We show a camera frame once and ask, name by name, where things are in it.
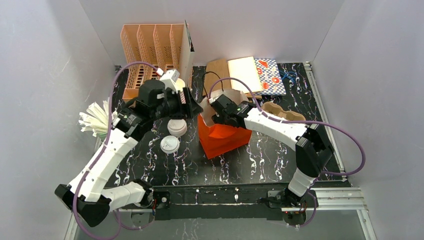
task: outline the orange paper bag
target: orange paper bag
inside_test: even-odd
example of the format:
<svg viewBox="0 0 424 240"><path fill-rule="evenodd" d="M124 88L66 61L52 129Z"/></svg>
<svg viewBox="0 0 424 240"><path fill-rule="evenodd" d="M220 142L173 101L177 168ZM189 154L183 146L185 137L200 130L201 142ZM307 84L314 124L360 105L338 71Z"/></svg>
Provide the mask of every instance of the orange paper bag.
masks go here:
<svg viewBox="0 0 424 240"><path fill-rule="evenodd" d="M212 92L211 96L212 98L217 98L221 94L226 95L237 105L242 101L248 100L245 94L234 89L226 89L225 91L216 90ZM203 108L203 112L197 117L197 129L200 144L208 159L249 143L252 135L251 130L241 127L214 124L212 116L215 114L215 111L209 105L206 97L202 100L200 106Z"/></svg>

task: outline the notebook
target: notebook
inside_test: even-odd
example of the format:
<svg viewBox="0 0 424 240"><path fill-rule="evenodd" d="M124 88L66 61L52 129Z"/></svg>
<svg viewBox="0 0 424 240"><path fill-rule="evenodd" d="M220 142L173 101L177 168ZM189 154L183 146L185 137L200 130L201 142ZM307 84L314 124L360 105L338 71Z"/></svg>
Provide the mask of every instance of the notebook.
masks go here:
<svg viewBox="0 0 424 240"><path fill-rule="evenodd" d="M252 56L228 61L229 76L243 81L254 93L261 92L262 86L256 69L255 59ZM236 80L231 80L231 87L235 90L248 93L248 89Z"/></svg>
<svg viewBox="0 0 424 240"><path fill-rule="evenodd" d="M258 95L286 95L283 81L278 70L277 61L269 58L256 58L257 74L263 91Z"/></svg>

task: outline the black marble tabletop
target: black marble tabletop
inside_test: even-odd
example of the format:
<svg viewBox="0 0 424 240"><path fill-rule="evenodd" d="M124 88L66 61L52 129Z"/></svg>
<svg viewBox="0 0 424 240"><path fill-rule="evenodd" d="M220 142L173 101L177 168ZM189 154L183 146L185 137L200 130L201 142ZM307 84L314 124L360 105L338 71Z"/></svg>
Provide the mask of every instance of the black marble tabletop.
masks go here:
<svg viewBox="0 0 424 240"><path fill-rule="evenodd" d="M202 74L206 67L193 67L192 93L202 100ZM262 102L272 101L284 110L301 113L306 120L322 121L317 102L302 63L279 63L281 77L286 72L296 72L297 79L283 79L287 94L263 96ZM123 74L115 85L112 106L118 111L123 105L122 96L128 74ZM155 122L151 132L122 160L106 187L127 184L134 179L144 179L154 186L172 185L225 185L289 182L296 170L295 152L285 144L259 132L253 132L248 145L212 159L207 159L199 142L197 118L187 120L188 130L180 137L176 153L161 150L162 138L169 135L169 119ZM326 171L340 172L333 157ZM322 180L341 180L338 176L322 176Z"/></svg>

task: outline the checkered book cover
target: checkered book cover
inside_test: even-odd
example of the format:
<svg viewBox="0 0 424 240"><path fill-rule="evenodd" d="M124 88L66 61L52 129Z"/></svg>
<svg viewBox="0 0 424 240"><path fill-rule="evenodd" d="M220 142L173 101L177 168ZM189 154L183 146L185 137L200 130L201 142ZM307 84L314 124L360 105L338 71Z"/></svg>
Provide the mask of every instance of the checkered book cover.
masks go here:
<svg viewBox="0 0 424 240"><path fill-rule="evenodd" d="M263 91L258 95L286 95L283 81L278 70L277 61L268 58L255 58L257 75Z"/></svg>

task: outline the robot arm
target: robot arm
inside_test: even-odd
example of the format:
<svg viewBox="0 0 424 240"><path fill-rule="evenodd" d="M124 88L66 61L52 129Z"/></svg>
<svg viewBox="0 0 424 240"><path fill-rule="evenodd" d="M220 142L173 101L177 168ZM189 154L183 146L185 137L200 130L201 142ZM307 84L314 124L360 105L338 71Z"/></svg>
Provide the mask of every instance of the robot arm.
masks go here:
<svg viewBox="0 0 424 240"><path fill-rule="evenodd" d="M99 148L85 168L69 184L60 184L55 194L72 210L77 185L89 171L77 196L77 212L95 227L110 211L128 204L149 206L153 201L152 186L140 179L123 186L104 189L109 177L127 153L149 132L155 120L194 118L202 112L187 87L178 87L179 73L167 71L160 80L148 80L139 88L138 97L131 101L135 107L124 107L112 122L105 151L94 167L89 166L100 154Z"/></svg>
<svg viewBox="0 0 424 240"><path fill-rule="evenodd" d="M216 111L216 115L212 116L214 123L266 134L296 152L297 169L284 191L283 201L298 206L334 153L325 127L318 124L281 123L287 120L274 115L274 120L271 120L253 103L243 101L237 105L223 94L210 99L209 103Z"/></svg>

